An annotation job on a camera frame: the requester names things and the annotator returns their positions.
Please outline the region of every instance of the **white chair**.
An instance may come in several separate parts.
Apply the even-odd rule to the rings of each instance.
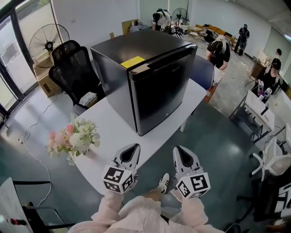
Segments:
[[[265,171],[268,170],[273,176],[279,176],[283,174],[291,165],[291,155],[283,155],[281,148],[277,144],[276,137],[273,137],[271,141],[265,147],[265,150],[260,152],[263,158],[253,153],[251,157],[255,157],[260,166],[254,170],[250,176],[255,175],[259,170],[262,170],[262,180],[265,178]]]

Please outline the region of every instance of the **person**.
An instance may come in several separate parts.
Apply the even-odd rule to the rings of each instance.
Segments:
[[[235,46],[235,53],[237,52],[237,49],[238,49],[238,46],[241,48],[238,55],[241,56],[243,51],[245,50],[246,48],[246,42],[247,40],[249,39],[250,37],[250,32],[249,30],[247,29],[247,25],[244,24],[244,26],[239,30],[238,32],[240,34],[239,38],[237,39],[237,43],[236,43],[236,46]]]
[[[279,58],[280,59],[281,56],[282,56],[282,50],[281,49],[277,49],[276,50],[276,54],[274,56],[268,56],[266,58],[266,61],[265,61],[265,65],[267,66],[266,72],[269,72],[269,70],[271,68],[272,61],[275,58]]]
[[[158,9],[153,14],[152,29],[169,33],[171,28],[171,16],[167,10]]]
[[[214,42],[208,45],[206,60],[210,61],[218,69],[225,70],[230,58],[231,45],[224,35],[219,35]]]
[[[206,224],[208,218],[198,198],[183,199],[181,212],[170,219],[161,215],[159,199],[167,190],[169,178],[166,173],[157,188],[130,200],[121,210],[123,195],[107,191],[99,211],[92,216],[93,221],[78,223],[69,233],[223,233]],[[175,191],[175,195],[180,194],[178,190]]]
[[[204,31],[200,32],[200,36],[202,36],[202,38],[205,40],[205,43],[209,44],[209,43],[215,41],[214,32],[209,29],[209,25],[204,24],[203,27],[204,27]]]
[[[265,67],[260,74],[257,77],[257,80],[264,82],[264,88],[263,91],[267,90],[268,88],[271,88],[272,94],[274,94],[275,90],[279,86],[279,82],[276,83],[276,78],[279,74],[279,71],[281,69],[281,61],[279,58],[274,58],[274,60],[271,63],[271,68],[268,72],[266,72],[267,67]],[[259,97],[258,93],[258,82],[256,81],[252,92],[255,93]]]

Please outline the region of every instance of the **person in black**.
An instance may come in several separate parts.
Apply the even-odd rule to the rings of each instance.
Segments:
[[[200,36],[202,36],[202,38],[205,40],[205,42],[206,42],[207,44],[209,44],[209,43],[215,41],[215,39],[214,39],[214,37],[213,37],[213,36],[214,36],[214,35],[213,35],[213,31],[211,31],[211,30],[209,29],[209,25],[208,25],[208,24],[204,24],[203,27],[204,27],[204,30],[205,30],[205,31],[201,32],[201,33],[200,33]]]
[[[217,39],[210,43],[206,51],[206,60],[210,61],[220,70],[227,68],[231,58],[231,46],[224,35],[220,35]]]
[[[239,38],[237,39],[236,47],[235,47],[235,53],[237,52],[238,46],[240,46],[240,51],[238,53],[239,56],[242,55],[246,48],[246,42],[247,39],[250,37],[250,32],[247,29],[247,25],[244,24],[244,26],[239,30],[238,32],[240,34]]]
[[[279,81],[276,83],[276,78],[279,74],[279,70],[281,69],[281,61],[279,58],[274,58],[271,64],[271,69],[266,73],[267,67],[265,67],[257,77],[257,80],[255,82],[255,85],[252,89],[252,92],[256,94],[259,97],[258,93],[258,81],[264,82],[264,88],[263,91],[267,90],[268,88],[271,88],[272,94],[274,94],[275,90],[279,86]]]

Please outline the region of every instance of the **black mini fridge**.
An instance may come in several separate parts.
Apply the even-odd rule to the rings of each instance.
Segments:
[[[109,104],[140,136],[182,103],[196,51],[196,45],[150,29],[91,47]]]

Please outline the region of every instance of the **cardboard box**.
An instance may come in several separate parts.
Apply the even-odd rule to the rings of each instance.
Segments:
[[[53,96],[60,89],[60,87],[50,79],[50,68],[40,68],[33,65],[33,69],[35,71],[36,79],[44,93],[47,97]]]

